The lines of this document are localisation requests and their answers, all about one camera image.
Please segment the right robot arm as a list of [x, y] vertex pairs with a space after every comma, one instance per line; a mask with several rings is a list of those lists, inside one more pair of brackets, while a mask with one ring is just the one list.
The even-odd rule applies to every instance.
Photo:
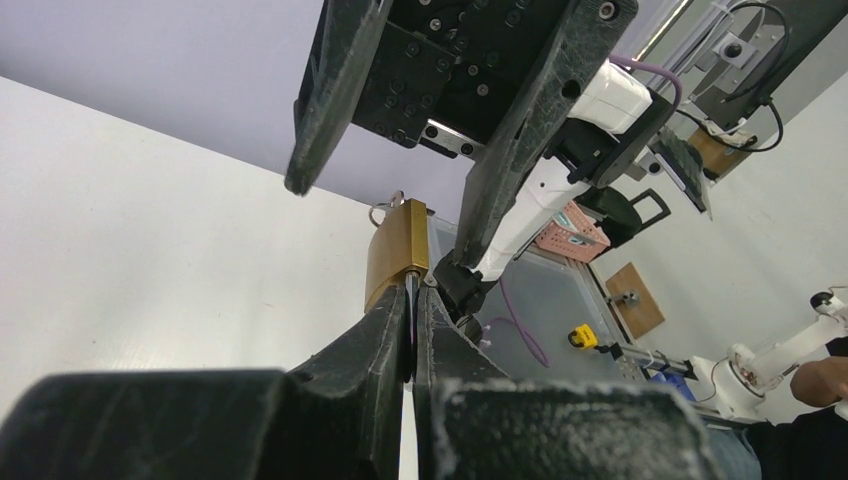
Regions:
[[294, 103], [287, 189], [350, 125], [473, 161], [435, 278], [454, 318], [572, 200], [628, 168], [670, 105], [613, 57], [635, 1], [327, 1]]

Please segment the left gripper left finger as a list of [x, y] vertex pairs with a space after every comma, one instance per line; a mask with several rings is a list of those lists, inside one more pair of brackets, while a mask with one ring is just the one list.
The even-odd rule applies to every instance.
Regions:
[[1, 428], [5, 479], [394, 479], [406, 293], [291, 371], [115, 371], [33, 385]]

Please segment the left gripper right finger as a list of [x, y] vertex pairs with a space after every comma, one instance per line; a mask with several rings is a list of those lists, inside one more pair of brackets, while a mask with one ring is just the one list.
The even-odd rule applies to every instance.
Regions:
[[695, 411], [648, 383], [513, 379], [416, 302], [413, 398], [423, 479], [719, 479]]

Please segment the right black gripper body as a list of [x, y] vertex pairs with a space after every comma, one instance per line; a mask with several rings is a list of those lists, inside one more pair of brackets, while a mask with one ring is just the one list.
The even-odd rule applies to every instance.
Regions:
[[475, 157], [538, 72], [573, 1], [395, 1], [353, 125]]

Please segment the person hand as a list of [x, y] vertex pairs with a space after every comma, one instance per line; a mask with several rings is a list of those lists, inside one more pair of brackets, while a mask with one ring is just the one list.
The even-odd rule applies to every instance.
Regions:
[[802, 364], [790, 380], [793, 397], [815, 408], [847, 399], [847, 358], [836, 356]]

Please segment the small brass padlock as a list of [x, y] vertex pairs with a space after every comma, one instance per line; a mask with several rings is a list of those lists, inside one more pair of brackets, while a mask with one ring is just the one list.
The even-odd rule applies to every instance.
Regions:
[[416, 369], [418, 297], [429, 271], [427, 218], [426, 205], [419, 200], [390, 206], [367, 253], [364, 317], [383, 315], [380, 302], [387, 291], [405, 297], [398, 357], [400, 378], [405, 382], [414, 379]]

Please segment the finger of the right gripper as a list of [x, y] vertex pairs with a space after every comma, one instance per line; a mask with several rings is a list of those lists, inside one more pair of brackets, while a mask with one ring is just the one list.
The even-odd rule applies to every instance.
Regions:
[[285, 172], [293, 194], [308, 194], [352, 122], [392, 6], [323, 3], [294, 102], [295, 144]]
[[577, 98], [638, 14], [636, 1], [570, 1], [486, 151], [465, 179], [452, 262], [476, 267], [532, 170]]

